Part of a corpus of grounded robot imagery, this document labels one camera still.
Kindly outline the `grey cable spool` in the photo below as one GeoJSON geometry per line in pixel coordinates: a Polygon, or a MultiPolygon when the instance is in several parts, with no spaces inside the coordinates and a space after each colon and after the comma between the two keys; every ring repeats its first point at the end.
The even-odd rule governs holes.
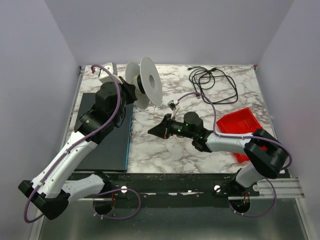
{"type": "Polygon", "coordinates": [[[135,86],[137,100],[134,104],[139,109],[146,109],[150,103],[158,107],[163,101],[163,87],[158,70],[153,61],[143,57],[140,64],[130,61],[125,68],[125,81],[135,86]]]}

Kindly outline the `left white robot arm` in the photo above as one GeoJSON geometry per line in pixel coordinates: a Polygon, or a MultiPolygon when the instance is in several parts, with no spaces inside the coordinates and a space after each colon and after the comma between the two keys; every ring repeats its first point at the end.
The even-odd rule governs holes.
{"type": "Polygon", "coordinates": [[[92,108],[82,115],[64,147],[51,163],[32,180],[23,180],[18,189],[49,220],[60,216],[74,201],[99,196],[111,190],[109,177],[100,172],[72,183],[67,179],[80,162],[109,135],[124,118],[126,105],[136,101],[136,87],[125,81],[106,82],[95,94],[92,108]]]}

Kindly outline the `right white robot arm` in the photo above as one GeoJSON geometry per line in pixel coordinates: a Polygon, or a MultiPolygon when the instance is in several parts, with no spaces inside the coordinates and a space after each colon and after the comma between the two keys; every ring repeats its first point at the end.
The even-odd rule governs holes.
{"type": "Polygon", "coordinates": [[[187,112],[183,121],[176,121],[170,113],[148,130],[148,134],[161,139],[177,135],[191,139],[191,144],[200,152],[230,152],[246,155],[250,163],[238,170],[226,188],[244,191],[253,183],[264,179],[278,178],[289,153],[264,129],[253,133],[226,135],[208,130],[196,112],[187,112]]]}

